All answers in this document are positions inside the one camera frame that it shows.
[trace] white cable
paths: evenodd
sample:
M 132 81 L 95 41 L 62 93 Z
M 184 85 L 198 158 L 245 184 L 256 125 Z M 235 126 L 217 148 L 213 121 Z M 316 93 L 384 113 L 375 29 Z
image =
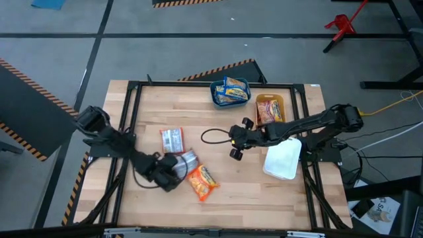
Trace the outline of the white cable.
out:
M 409 91 L 402 91 L 401 93 L 400 93 L 400 96 L 401 96 L 401 98 L 402 99 L 405 99 L 406 97 L 404 97 L 403 96 L 403 93 L 410 93 L 410 96 L 412 96 L 414 93 L 412 93 L 412 91 L 411 90 L 409 90 Z M 420 104 L 420 101 L 418 100 L 418 98 L 416 97 L 416 96 L 414 96 L 414 97 L 412 97 L 411 99 L 408 99 L 408 100 L 406 100 L 407 102 L 411 102 L 411 101 L 413 101 L 414 99 L 416 99 L 416 101 L 417 101 L 417 103 L 418 103 L 418 105 L 420 106 L 420 108 L 423 110 L 423 106 Z
M 362 151 L 363 149 L 367 149 L 367 148 L 369 148 L 369 147 L 371 147 L 371 146 L 377 145 L 378 143 L 382 143 L 382 142 L 387 141 L 387 140 L 389 140 L 389 139 L 393 139 L 393 138 L 395 138 L 395 137 L 397 137 L 397 136 L 401 136 L 402 134 L 407 133 L 407 132 L 409 132 L 409 131 L 411 131 L 411 130 L 413 130 L 413 129 L 415 129 L 416 127 L 421 126 L 421 125 L 423 125 L 423 122 L 421 122 L 421 123 L 419 123 L 419 124 L 417 124 L 417 125 L 415 125 L 415 126 L 413 126 L 413 127 L 409 128 L 409 129 L 407 129 L 407 130 L 405 130 L 405 131 L 403 131 L 403 132 L 400 132 L 400 133 L 398 133 L 398 134 L 396 134 L 396 135 L 390 136 L 390 137 L 385 138 L 385 139 L 381 139 L 381 140 L 379 140 L 379 141 L 377 141 L 377 142 L 375 142 L 375 143 L 371 143 L 370 145 L 366 145 L 365 147 L 359 148 L 359 149 L 357 149 L 355 152 L 353 152 L 353 153 L 349 154 L 348 156 L 353 155 L 353 154 L 355 154 L 356 152 Z

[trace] blue bowl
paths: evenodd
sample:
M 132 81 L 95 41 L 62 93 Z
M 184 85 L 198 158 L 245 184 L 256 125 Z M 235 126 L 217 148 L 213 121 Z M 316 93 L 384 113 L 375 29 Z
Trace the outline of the blue bowl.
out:
M 242 81 L 245 83 L 245 85 L 247 86 L 247 95 L 248 95 L 248 99 L 246 101 L 241 101 L 241 102 L 234 102 L 232 104 L 228 104 L 228 105 L 219 105 L 219 103 L 217 103 L 216 99 L 214 98 L 214 92 L 216 91 L 216 86 L 222 86 L 225 84 L 225 82 L 222 81 L 215 81 L 213 83 L 210 84 L 210 92 L 211 92 L 211 99 L 213 100 L 213 104 L 214 107 L 216 109 L 230 109 L 230 108 L 236 108 L 239 106 L 244 106 L 246 105 L 246 103 L 251 99 L 251 92 L 250 92 L 250 87 L 249 87 L 249 82 L 247 82 L 247 80 L 245 79 L 236 79 L 239 81 Z

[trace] yellow and black striped tape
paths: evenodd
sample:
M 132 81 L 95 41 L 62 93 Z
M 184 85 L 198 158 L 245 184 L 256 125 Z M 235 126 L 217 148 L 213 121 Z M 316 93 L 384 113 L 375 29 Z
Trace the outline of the yellow and black striped tape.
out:
M 85 152 L 84 158 L 83 158 L 82 163 L 81 163 L 81 167 L 79 168 L 77 179 L 75 180 L 75 185 L 73 185 L 71 198 L 69 199 L 69 202 L 67 203 L 65 215 L 64 215 L 64 217 L 61 221 L 62 226 L 67 225 L 67 223 L 69 222 L 71 210 L 72 210 L 73 204 L 75 203 L 75 198 L 77 196 L 78 189 L 81 186 L 81 180 L 82 180 L 83 175 L 85 173 L 85 169 L 87 168 L 87 165 L 89 163 L 88 157 L 89 157 L 89 153 L 87 151 L 87 152 Z
M 47 159 L 45 155 L 42 155 L 37 149 L 35 149 L 28 142 L 26 142 L 26 140 L 16 134 L 12 129 L 8 128 L 6 124 L 4 124 L 2 121 L 0 121 L 0 129 L 5 131 L 10 137 L 12 137 L 16 142 L 18 142 L 21 146 L 28 150 L 39 161 L 45 161 Z
M 45 88 L 41 87 L 39 84 L 34 82 L 28 76 L 20 72 L 18 69 L 14 68 L 11 64 L 7 63 L 5 60 L 0 58 L 0 65 L 3 66 L 5 69 L 9 70 L 13 73 L 16 77 L 20 80 L 24 81 L 27 85 L 31 86 L 35 91 L 40 93 L 41 95 L 45 96 L 47 99 L 51 100 L 54 104 L 56 104 L 61 109 L 65 110 L 71 116 L 77 116 L 78 112 L 75 111 L 72 107 L 67 106 L 64 102 L 56 98 L 53 94 L 49 93 Z M 33 156 L 35 156 L 40 161 L 45 161 L 47 157 L 41 154 L 36 148 L 32 147 L 28 142 L 26 142 L 22 137 L 20 137 L 16 132 L 12 131 L 12 129 L 8 128 L 4 122 L 0 121 L 0 128 L 4 130 L 9 136 L 11 136 L 16 142 L 21 144 L 26 150 L 28 150 Z
M 71 106 L 66 105 L 64 102 L 62 102 L 60 99 L 55 97 L 53 94 L 49 93 L 45 88 L 41 87 L 39 84 L 34 82 L 28 76 L 26 76 L 25 74 L 23 74 L 18 69 L 14 68 L 11 64 L 7 63 L 5 60 L 1 58 L 0 58 L 0 65 L 3 66 L 5 69 L 9 70 L 16 77 L 24 81 L 27 85 L 31 86 L 35 91 L 37 91 L 38 93 L 40 93 L 41 95 L 45 96 L 47 99 L 52 101 L 58 107 L 65 110 L 71 116 L 78 116 L 78 112 L 75 111 Z
M 161 7 L 174 7 L 174 6 L 183 6 L 183 5 L 192 5 L 198 3 L 213 3 L 222 0 L 181 0 L 181 1 L 169 1 L 167 3 L 156 3 L 153 5 L 153 8 Z
M 232 67 L 237 67 L 239 65 L 243 65 L 244 63 L 250 63 L 250 62 L 254 62 L 254 59 L 246 59 L 237 63 L 230 63 L 229 65 L 226 66 L 222 66 L 222 67 L 218 67 L 217 69 L 211 69 L 211 70 L 207 70 L 206 72 L 202 72 L 202 73 L 197 73 L 196 75 L 191 75 L 188 77 L 184 77 L 182 79 L 178 79 L 178 81 L 195 81 L 197 80 L 197 78 L 202 77 L 202 76 L 206 76 L 212 73 L 216 73 L 225 69 L 229 69 Z

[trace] orange snack bag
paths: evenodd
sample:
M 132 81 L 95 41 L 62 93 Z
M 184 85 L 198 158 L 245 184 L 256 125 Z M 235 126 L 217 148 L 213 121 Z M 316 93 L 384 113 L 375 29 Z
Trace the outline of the orange snack bag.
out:
M 207 168 L 204 165 L 196 167 L 187 177 L 194 192 L 198 195 L 201 202 L 204 202 L 210 195 L 214 188 L 218 187 L 219 184 L 214 181 L 212 176 L 209 174 Z

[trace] gray floor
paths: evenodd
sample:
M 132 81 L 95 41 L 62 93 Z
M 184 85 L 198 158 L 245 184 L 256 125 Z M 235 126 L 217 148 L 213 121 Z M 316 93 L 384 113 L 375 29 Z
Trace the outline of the gray floor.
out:
M 0 0 L 0 32 L 97 32 L 107 0 L 68 0 L 60 11 L 35 9 L 27 0 Z M 140 32 L 272 32 L 327 33 L 323 26 L 336 14 L 351 15 L 357 3 L 329 0 L 228 0 L 184 7 L 153 9 L 148 0 L 115 1 L 107 33 Z M 406 1 L 396 1 L 407 25 L 421 23 Z M 399 33 L 387 5 L 369 4 L 354 26 L 361 33 Z M 68 104 L 73 104 L 87 64 L 93 39 L 1 39 L 0 58 L 19 68 Z M 326 106 L 351 103 L 372 112 L 400 100 L 399 91 L 365 91 L 363 80 L 394 81 L 417 66 L 403 40 L 344 40 L 329 54 L 319 39 L 104 39 L 93 67 L 83 106 L 102 106 L 111 79 L 175 80 L 193 73 L 254 58 L 270 82 L 315 83 Z M 404 102 L 365 118 L 366 134 L 413 123 L 423 118 L 417 102 Z M 365 150 L 372 155 L 421 155 L 422 128 Z M 361 147 L 396 132 L 351 141 Z M 341 135 L 348 138 L 352 135 Z M 46 221 L 60 225 L 83 153 L 81 134 L 75 133 Z M 14 143 L 3 132 L 0 139 Z M 344 167 L 358 166 L 355 155 L 343 151 Z M 55 157 L 40 163 L 25 152 L 1 154 L 0 230 L 32 226 Z M 388 179 L 420 173 L 419 159 L 373 159 L 370 163 Z M 384 178 L 365 163 L 363 176 Z

